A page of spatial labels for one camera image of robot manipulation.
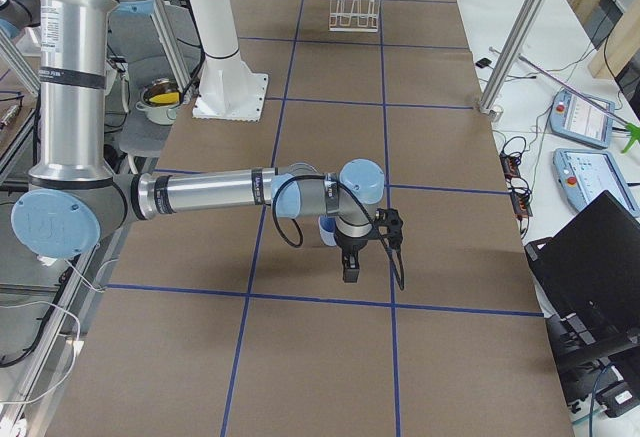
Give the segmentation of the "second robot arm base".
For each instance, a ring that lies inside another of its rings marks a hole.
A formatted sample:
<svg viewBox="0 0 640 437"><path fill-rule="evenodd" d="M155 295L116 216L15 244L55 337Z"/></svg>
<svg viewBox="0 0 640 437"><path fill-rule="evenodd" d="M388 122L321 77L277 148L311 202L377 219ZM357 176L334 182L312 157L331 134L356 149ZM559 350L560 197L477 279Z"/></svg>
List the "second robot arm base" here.
<svg viewBox="0 0 640 437"><path fill-rule="evenodd" d="M24 28L40 26L40 0L1 0L1 31L17 37Z"/></svg>

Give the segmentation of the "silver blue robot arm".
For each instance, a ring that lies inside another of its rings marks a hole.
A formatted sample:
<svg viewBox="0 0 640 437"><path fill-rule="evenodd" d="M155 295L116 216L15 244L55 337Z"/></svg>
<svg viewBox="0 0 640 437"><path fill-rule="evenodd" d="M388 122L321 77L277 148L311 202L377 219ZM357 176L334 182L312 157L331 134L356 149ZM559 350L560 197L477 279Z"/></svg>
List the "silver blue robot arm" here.
<svg viewBox="0 0 640 437"><path fill-rule="evenodd" d="M11 224L32 252L70 258L120 227L181 211L257 205L275 219L334 222L343 278L359 274L359 251L381 239L381 168L366 159L322 174L307 164L191 176L118 175L103 156L107 33L122 4L151 11L155 0L40 0L41 155Z"/></svg>

